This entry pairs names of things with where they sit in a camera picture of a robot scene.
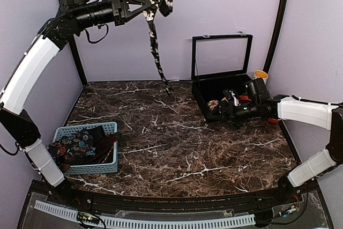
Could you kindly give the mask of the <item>black white patterned tie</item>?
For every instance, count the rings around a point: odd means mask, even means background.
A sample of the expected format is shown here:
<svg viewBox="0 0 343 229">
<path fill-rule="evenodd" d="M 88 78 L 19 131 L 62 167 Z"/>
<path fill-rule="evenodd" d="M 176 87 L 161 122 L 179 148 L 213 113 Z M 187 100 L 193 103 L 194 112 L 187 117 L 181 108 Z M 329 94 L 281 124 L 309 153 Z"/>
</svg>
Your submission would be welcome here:
<svg viewBox="0 0 343 229">
<path fill-rule="evenodd" d="M 173 89 L 165 78 L 163 73 L 163 68 L 160 63 L 159 47 L 158 47 L 158 36 L 155 28 L 154 20 L 156 18 L 156 13 L 160 12 L 164 17 L 169 16 L 173 12 L 173 0 L 146 0 L 151 5 L 143 11 L 145 20 L 147 21 L 149 28 L 150 37 L 150 52 L 154 58 L 154 63 L 157 68 L 158 74 L 165 86 L 165 91 L 168 95 L 173 93 Z"/>
</svg>

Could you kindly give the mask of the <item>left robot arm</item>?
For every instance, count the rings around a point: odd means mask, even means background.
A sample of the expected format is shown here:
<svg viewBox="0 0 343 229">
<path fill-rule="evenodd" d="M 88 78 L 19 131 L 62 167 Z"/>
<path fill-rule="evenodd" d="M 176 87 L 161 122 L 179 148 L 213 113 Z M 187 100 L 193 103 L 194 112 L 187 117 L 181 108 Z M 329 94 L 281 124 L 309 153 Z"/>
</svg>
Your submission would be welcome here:
<svg viewBox="0 0 343 229">
<path fill-rule="evenodd" d="M 37 126 L 24 109 L 37 80 L 51 60 L 73 35 L 84 29 L 114 22 L 123 25 L 151 6 L 149 0 L 63 0 L 54 19 L 47 21 L 24 54 L 1 91 L 1 124 L 27 154 L 30 161 L 55 190 L 64 205 L 76 195 L 41 139 Z"/>
</svg>

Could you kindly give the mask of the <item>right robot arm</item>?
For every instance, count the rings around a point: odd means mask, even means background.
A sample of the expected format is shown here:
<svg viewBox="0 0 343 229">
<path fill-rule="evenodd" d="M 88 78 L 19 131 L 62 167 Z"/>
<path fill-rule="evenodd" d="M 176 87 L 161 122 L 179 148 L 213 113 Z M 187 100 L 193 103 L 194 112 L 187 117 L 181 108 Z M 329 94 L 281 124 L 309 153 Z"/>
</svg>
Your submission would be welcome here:
<svg viewBox="0 0 343 229">
<path fill-rule="evenodd" d="M 330 132 L 329 143 L 307 161 L 296 166 L 278 180 L 273 199 L 285 204 L 296 188 L 342 165 L 342 104 L 311 102 L 295 96 L 276 95 L 262 103 L 256 100 L 236 105 L 232 97 L 222 99 L 213 108 L 220 120 L 245 120 L 265 117 L 290 120 L 324 128 Z"/>
</svg>

